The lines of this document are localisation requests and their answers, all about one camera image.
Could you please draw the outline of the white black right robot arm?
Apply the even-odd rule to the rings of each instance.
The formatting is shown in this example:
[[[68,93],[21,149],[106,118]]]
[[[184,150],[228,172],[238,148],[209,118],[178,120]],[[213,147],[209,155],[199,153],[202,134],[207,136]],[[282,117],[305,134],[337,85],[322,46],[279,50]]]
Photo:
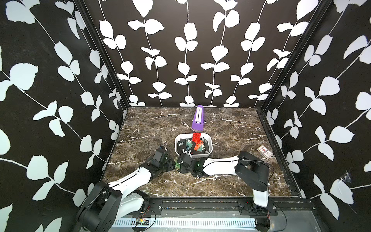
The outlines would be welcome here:
[[[266,208],[269,194],[270,165],[246,151],[231,158],[192,158],[182,154],[175,162],[181,173],[191,173],[194,177],[216,175],[238,176],[253,191],[256,206]]]

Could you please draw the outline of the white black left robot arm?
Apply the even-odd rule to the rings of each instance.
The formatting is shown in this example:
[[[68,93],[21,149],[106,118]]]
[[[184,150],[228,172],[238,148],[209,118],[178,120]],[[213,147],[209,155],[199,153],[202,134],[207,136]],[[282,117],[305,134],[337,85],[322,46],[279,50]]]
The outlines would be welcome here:
[[[117,219],[149,206],[149,197],[139,187],[173,169],[168,145],[162,144],[129,175],[108,184],[97,183],[80,207],[76,221],[85,231],[109,231]]]

